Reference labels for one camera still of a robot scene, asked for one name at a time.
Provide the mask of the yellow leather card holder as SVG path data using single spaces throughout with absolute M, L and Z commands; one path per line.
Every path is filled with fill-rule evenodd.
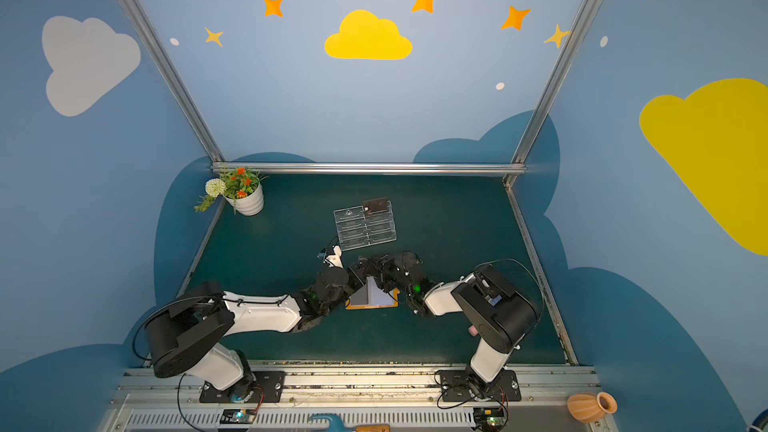
M 353 293 L 346 301 L 346 310 L 372 310 L 382 308 L 394 308 L 399 305 L 399 290 L 394 288 L 390 292 L 381 289 L 374 277 L 368 276 L 365 285 Z

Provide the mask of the clear plastic organizer tray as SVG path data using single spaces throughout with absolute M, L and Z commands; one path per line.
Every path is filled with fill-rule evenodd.
M 333 217 L 339 247 L 343 252 L 397 240 L 391 201 L 389 211 L 384 214 L 366 217 L 361 204 L 337 209 L 333 212 Z

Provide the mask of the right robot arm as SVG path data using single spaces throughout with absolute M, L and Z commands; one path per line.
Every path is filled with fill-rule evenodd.
M 498 271 L 492 262 L 476 266 L 453 282 L 433 282 L 413 252 L 375 256 L 371 274 L 384 292 L 398 290 L 415 315 L 462 313 L 480 337 L 468 368 L 479 392 L 495 385 L 513 352 L 536 327 L 542 306 Z

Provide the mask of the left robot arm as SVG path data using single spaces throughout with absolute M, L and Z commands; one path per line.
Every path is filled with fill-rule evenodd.
M 328 265 L 307 288 L 278 297 L 256 297 L 205 282 L 152 313 L 142 324 L 158 378 L 184 373 L 218 390 L 243 381 L 246 359 L 221 339 L 251 332 L 310 330 L 366 285 L 349 268 Z

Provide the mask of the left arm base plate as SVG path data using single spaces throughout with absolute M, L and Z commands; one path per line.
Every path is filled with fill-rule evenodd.
M 281 400 L 286 374 L 282 371 L 251 371 L 232 386 L 219 390 L 205 382 L 200 403 L 256 404 Z

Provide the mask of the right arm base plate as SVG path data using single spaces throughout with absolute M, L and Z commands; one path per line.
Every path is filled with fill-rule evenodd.
M 468 370 L 438 370 L 434 378 L 444 402 L 495 400 L 505 403 L 522 400 L 517 375 L 512 370 L 503 369 L 488 383 Z

